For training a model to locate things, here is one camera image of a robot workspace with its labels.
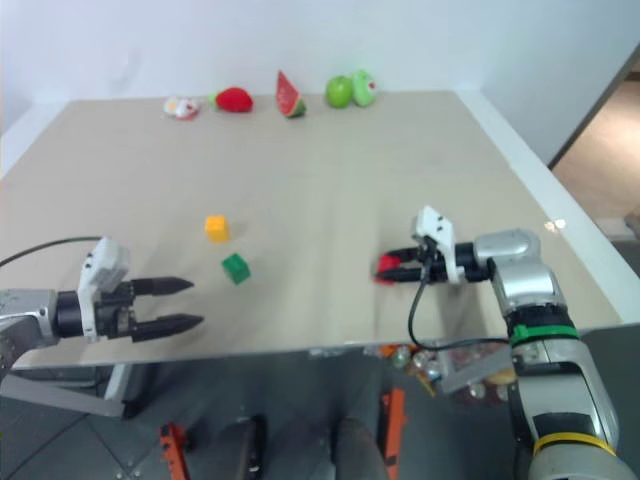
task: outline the green cube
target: green cube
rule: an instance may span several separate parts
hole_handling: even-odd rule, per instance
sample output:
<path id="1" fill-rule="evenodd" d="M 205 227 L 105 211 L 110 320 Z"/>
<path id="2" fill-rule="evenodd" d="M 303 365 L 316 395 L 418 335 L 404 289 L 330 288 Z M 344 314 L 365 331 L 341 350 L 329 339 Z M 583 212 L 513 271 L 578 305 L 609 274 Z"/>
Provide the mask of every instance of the green cube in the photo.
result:
<path id="1" fill-rule="evenodd" d="M 251 276 L 249 265 L 247 265 L 247 262 L 237 253 L 225 258 L 222 261 L 222 268 L 224 268 L 224 271 L 236 285 L 244 282 Z"/>

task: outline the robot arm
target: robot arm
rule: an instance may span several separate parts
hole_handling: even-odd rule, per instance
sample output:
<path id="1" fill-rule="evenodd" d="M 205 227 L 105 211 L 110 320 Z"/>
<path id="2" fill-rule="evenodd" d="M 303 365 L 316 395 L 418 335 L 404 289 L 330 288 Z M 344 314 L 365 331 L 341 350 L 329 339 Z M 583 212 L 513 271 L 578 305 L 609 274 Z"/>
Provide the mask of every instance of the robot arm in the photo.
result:
<path id="1" fill-rule="evenodd" d="M 517 440 L 531 449 L 532 480 L 636 477 L 615 455 L 618 420 L 558 281 L 527 230 L 455 243 L 451 222 L 425 207 L 414 225 L 419 247 L 389 252 L 379 281 L 490 280 L 507 324 L 517 380 L 509 404 Z M 408 260 L 430 268 L 402 268 Z"/>
<path id="2" fill-rule="evenodd" d="M 175 314 L 138 322 L 133 302 L 140 295 L 169 295 L 193 286 L 175 277 L 123 282 L 129 252 L 104 237 L 87 255 L 75 291 L 0 291 L 0 381 L 25 352 L 56 345 L 61 338 L 131 337 L 139 342 L 181 333 L 203 317 Z"/>

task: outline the yellow ring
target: yellow ring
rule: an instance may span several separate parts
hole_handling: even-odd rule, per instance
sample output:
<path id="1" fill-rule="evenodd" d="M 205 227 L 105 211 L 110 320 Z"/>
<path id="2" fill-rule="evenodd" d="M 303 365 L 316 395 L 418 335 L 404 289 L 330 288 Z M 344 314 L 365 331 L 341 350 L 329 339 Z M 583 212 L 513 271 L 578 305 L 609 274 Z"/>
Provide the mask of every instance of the yellow ring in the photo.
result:
<path id="1" fill-rule="evenodd" d="M 533 445 L 533 454 L 535 455 L 536 453 L 538 453 L 540 449 L 545 445 L 556 442 L 586 443 L 588 445 L 593 445 L 594 447 L 600 447 L 601 449 L 609 452 L 614 457 L 616 456 L 616 452 L 613 450 L 611 445 L 609 445 L 604 440 L 600 440 L 598 437 L 594 437 L 593 435 L 575 432 L 550 433 L 549 435 L 545 435 L 544 437 L 539 438 L 538 441 Z"/>

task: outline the white wall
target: white wall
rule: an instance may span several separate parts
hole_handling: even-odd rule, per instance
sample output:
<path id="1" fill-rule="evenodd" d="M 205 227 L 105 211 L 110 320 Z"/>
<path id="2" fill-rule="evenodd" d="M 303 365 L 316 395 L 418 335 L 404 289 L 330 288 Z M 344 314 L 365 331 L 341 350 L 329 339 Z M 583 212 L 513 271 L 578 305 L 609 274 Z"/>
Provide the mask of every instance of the white wall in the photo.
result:
<path id="1" fill-rule="evenodd" d="M 640 1 L 505 3 L 483 93 L 549 163 L 640 42 Z"/>
<path id="2" fill-rule="evenodd" d="M 387 90 L 477 86 L 499 1 L 3 0 L 5 108 L 20 96 L 196 95 L 233 84 L 272 93 L 279 68 L 305 92 L 358 67 Z"/>

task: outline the toy fruit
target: toy fruit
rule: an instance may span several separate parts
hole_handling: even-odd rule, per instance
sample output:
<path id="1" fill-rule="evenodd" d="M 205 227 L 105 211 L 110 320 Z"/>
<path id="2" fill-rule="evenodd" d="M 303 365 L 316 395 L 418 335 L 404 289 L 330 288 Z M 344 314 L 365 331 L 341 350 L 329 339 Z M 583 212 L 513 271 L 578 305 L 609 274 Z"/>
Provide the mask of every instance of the toy fruit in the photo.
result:
<path id="1" fill-rule="evenodd" d="M 344 108 L 351 102 L 353 86 L 351 79 L 343 75 L 333 77 L 327 84 L 327 103 L 335 108 Z"/>
<path id="2" fill-rule="evenodd" d="M 304 115 L 307 110 L 302 95 L 298 92 L 284 73 L 278 71 L 278 85 L 276 87 L 276 103 L 282 114 L 287 118 Z"/>
<path id="3" fill-rule="evenodd" d="M 193 120 L 198 115 L 198 103 L 191 98 L 169 97 L 162 107 L 164 113 L 178 120 Z"/>
<path id="4" fill-rule="evenodd" d="M 215 102 L 220 110 L 233 113 L 249 112 L 253 107 L 251 95 L 238 87 L 227 88 L 215 96 L 209 95 L 209 102 Z"/>
<path id="5" fill-rule="evenodd" d="M 376 82 L 373 77 L 364 70 L 358 70 L 353 74 L 353 101 L 360 107 L 371 105 L 376 99 Z"/>

